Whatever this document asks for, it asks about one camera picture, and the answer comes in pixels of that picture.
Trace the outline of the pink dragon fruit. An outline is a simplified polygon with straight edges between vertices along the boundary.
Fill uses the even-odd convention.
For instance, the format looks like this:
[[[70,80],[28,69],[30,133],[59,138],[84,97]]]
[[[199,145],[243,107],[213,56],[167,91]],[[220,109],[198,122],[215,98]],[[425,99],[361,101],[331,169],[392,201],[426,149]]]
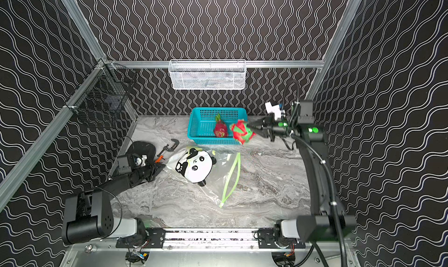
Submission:
[[[244,145],[255,137],[255,133],[250,129],[249,123],[244,120],[238,120],[237,123],[231,125],[233,138]]]
[[[213,133],[216,137],[228,137],[228,127],[224,123],[220,114],[217,114],[215,117],[215,128]]]

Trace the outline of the clear zip-top bag green seal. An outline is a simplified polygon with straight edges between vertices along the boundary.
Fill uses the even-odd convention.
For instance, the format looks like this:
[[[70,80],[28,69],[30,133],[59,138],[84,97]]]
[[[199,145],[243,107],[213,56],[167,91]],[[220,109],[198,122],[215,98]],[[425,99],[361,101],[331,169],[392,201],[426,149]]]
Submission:
[[[200,190],[220,208],[238,186],[242,172],[239,152],[186,145],[170,156],[164,170]]]

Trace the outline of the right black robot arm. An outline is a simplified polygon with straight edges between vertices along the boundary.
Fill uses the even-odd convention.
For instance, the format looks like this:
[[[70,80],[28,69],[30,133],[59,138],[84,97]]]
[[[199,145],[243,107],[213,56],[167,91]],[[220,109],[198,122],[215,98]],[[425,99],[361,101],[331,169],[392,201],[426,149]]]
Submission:
[[[337,194],[328,161],[328,137],[324,128],[315,123],[312,101],[295,101],[291,116],[285,115],[281,104],[267,102],[265,106],[268,115],[250,122],[249,128],[270,141],[293,139],[304,162],[310,189],[310,214],[278,221],[276,228],[280,237],[301,242],[337,241],[344,244],[357,220],[345,213]]]

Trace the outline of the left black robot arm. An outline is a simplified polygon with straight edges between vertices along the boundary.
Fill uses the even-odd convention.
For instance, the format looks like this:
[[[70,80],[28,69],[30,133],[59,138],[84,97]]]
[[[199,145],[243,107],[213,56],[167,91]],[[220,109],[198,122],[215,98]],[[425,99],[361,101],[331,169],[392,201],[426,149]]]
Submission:
[[[138,154],[117,158],[119,174],[104,184],[65,200],[62,239],[64,244],[78,244],[92,239],[106,238],[120,227],[115,223],[110,201],[117,200],[122,192],[144,182],[150,183],[165,168],[149,156]]]

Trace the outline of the black round pad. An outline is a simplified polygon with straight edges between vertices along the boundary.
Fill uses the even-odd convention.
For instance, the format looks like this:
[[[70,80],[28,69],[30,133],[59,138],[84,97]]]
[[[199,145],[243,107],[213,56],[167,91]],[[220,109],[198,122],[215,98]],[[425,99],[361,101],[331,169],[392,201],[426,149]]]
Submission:
[[[139,156],[146,155],[147,159],[153,162],[156,156],[156,147],[150,142],[135,141],[129,146],[126,154],[137,154]]]

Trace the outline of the black C-clamp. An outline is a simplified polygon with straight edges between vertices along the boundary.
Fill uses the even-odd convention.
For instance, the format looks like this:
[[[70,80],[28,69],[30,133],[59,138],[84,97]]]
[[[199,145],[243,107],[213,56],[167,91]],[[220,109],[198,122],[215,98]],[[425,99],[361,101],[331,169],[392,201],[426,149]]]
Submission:
[[[172,142],[172,144],[167,144],[162,148],[162,150],[157,155],[157,158],[163,157],[163,154],[165,152],[170,152],[170,153],[174,152],[180,143],[179,140],[177,140],[177,139],[171,139],[171,142]]]

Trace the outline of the teal plastic basket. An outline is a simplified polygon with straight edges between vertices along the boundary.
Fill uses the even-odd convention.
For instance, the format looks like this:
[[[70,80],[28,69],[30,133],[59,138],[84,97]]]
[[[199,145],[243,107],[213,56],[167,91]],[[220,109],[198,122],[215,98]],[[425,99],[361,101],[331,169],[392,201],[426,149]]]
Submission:
[[[218,114],[227,127],[227,137],[216,137],[214,135],[214,129],[217,123],[215,117]],[[239,144],[239,142],[233,138],[233,133],[231,131],[231,125],[237,123],[238,120],[248,120],[244,108],[197,107],[194,108],[190,114],[187,136],[196,144]]]

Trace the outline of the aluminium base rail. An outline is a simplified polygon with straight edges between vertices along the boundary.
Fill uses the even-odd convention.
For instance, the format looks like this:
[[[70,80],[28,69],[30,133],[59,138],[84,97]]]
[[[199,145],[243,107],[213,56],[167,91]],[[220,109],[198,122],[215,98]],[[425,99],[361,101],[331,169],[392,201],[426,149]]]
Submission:
[[[143,244],[126,244],[123,240],[92,240],[74,244],[82,251],[162,251],[162,252],[286,252],[305,251],[311,246],[296,239],[280,240],[273,228],[149,228]]]

